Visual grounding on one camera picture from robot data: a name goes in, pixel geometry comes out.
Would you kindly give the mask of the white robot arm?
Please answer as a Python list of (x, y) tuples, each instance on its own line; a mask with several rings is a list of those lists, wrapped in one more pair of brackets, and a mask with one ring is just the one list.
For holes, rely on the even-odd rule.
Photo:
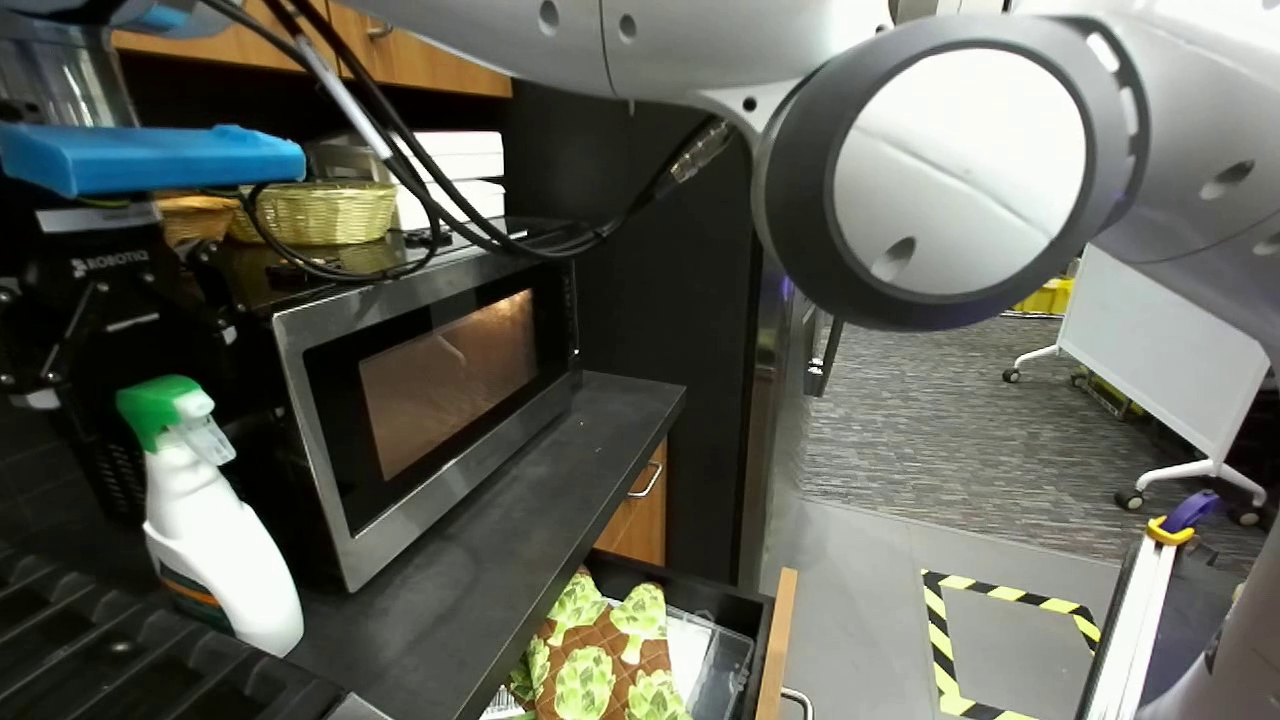
[(684, 105), (751, 148), (751, 216), (806, 300), (962, 329), (1082, 248), (1280, 335), (1270, 0), (351, 0), (480, 69)]

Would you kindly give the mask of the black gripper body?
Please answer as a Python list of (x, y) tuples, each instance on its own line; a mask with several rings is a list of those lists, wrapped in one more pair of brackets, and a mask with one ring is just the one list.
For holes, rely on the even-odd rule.
[(0, 223), (0, 391), (14, 408), (114, 426), (114, 391), (153, 377), (231, 384), (225, 323), (162, 243), (159, 207), (9, 199)]

